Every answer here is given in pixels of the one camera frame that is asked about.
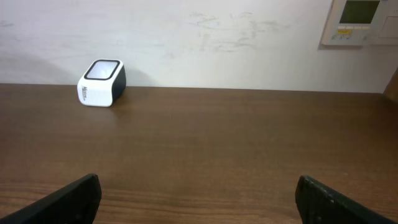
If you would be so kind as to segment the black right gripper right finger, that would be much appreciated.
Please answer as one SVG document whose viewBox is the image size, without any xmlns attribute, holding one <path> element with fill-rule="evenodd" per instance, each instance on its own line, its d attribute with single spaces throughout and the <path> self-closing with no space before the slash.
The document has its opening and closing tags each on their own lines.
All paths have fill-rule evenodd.
<svg viewBox="0 0 398 224">
<path fill-rule="evenodd" d="M 295 203 L 305 224 L 395 224 L 307 175 L 298 180 Z"/>
</svg>

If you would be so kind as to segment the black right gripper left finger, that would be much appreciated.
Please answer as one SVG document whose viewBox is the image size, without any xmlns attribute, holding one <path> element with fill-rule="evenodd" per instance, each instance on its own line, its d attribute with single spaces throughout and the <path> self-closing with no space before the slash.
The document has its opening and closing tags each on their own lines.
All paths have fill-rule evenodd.
<svg viewBox="0 0 398 224">
<path fill-rule="evenodd" d="M 1 218 L 1 224 L 92 224 L 102 196 L 99 178 L 88 174 L 50 195 Z"/>
</svg>

